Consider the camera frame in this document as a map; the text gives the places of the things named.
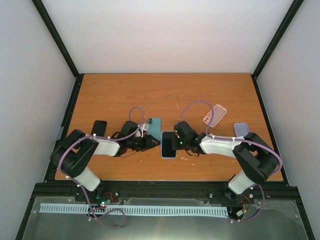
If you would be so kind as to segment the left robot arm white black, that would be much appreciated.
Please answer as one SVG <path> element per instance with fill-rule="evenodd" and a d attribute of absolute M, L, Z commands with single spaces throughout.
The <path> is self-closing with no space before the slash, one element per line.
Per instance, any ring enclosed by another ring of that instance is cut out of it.
<path fill-rule="evenodd" d="M 50 161 L 57 169 L 84 187 L 86 195 L 95 202 L 108 199 L 108 188 L 89 169 L 88 163 L 92 156 L 120 157 L 128 149 L 144 152 L 161 143 L 161 128 L 152 130 L 150 122 L 138 125 L 126 121 L 121 130 L 110 137 L 104 137 L 105 129 L 105 121 L 96 121 L 90 135 L 75 129 L 50 155 Z"/>

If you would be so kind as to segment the purple phone case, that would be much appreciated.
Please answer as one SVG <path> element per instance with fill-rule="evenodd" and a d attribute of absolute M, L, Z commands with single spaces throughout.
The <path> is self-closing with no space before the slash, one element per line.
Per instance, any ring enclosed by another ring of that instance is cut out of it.
<path fill-rule="evenodd" d="M 244 138 L 250 133 L 250 129 L 247 123 L 238 122 L 233 125 L 235 136 L 237 138 Z"/>

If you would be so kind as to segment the teal green phone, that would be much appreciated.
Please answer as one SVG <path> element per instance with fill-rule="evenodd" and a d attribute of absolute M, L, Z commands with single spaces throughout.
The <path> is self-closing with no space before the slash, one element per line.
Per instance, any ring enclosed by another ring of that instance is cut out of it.
<path fill-rule="evenodd" d="M 161 126 L 162 126 L 162 121 L 161 118 L 158 117 L 151 117 L 147 121 L 148 123 L 148 130 L 147 134 L 151 135 L 154 137 L 156 140 L 160 141 L 161 140 Z"/>

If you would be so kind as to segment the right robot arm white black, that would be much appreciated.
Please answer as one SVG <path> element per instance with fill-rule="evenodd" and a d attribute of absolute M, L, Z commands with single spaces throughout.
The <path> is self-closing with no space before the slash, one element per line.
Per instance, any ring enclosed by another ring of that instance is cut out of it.
<path fill-rule="evenodd" d="M 254 132 L 239 137 L 207 132 L 197 134 L 186 121 L 177 123 L 173 129 L 171 144 L 174 150 L 192 152 L 196 156 L 222 155 L 237 160 L 241 171 L 224 187 L 224 196 L 229 202 L 237 201 L 250 187 L 264 184 L 283 166 L 280 156 Z"/>

